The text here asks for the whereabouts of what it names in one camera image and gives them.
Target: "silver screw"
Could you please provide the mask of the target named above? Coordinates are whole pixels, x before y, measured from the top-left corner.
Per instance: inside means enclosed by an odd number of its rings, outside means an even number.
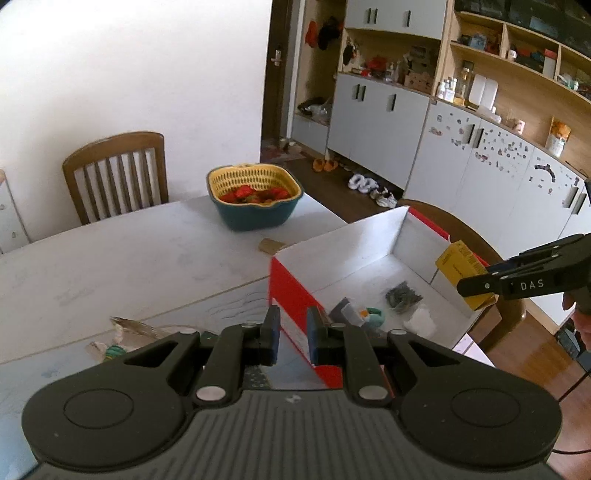
[[[226,396],[226,391],[222,387],[215,385],[209,385],[207,387],[201,387],[197,390],[197,398],[203,401],[218,401]]]
[[[359,389],[359,396],[364,400],[383,400],[388,396],[388,390],[379,385],[366,385]]]

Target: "grey ribbed surface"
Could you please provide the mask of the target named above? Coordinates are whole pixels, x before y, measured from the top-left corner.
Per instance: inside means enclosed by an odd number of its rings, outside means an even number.
[[[383,409],[343,391],[245,391],[231,407],[199,413],[183,437],[145,464],[112,473],[42,465],[30,480],[401,480],[560,477],[545,465],[519,472],[464,471],[411,444]]]

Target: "wooden chair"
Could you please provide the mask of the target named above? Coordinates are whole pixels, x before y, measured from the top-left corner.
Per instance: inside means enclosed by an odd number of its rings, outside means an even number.
[[[402,199],[398,201],[398,205],[408,205],[414,208],[449,233],[452,242],[462,240],[470,250],[489,265],[503,261],[495,249],[480,235],[451,213],[418,200]],[[526,315],[523,300],[505,300],[500,297],[496,306],[501,314],[501,321],[497,325],[493,326],[492,329],[485,325],[488,312],[488,310],[485,310],[469,332],[484,353],[489,352],[506,335],[511,333]]]
[[[164,137],[130,132],[80,148],[62,169],[83,225],[168,203]]]

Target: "dark brown door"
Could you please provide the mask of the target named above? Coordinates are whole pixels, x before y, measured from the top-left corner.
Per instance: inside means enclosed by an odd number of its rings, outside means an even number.
[[[262,138],[264,140],[279,138],[290,17],[291,0],[273,0],[262,106]]]

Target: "yellow box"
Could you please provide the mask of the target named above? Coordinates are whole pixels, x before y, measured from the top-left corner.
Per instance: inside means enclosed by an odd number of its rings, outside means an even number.
[[[472,251],[461,240],[452,243],[435,262],[437,268],[445,275],[450,283],[457,287],[463,278],[475,277],[486,273],[486,268],[475,257]],[[483,293],[464,298],[472,310],[487,307],[496,302],[496,295]]]

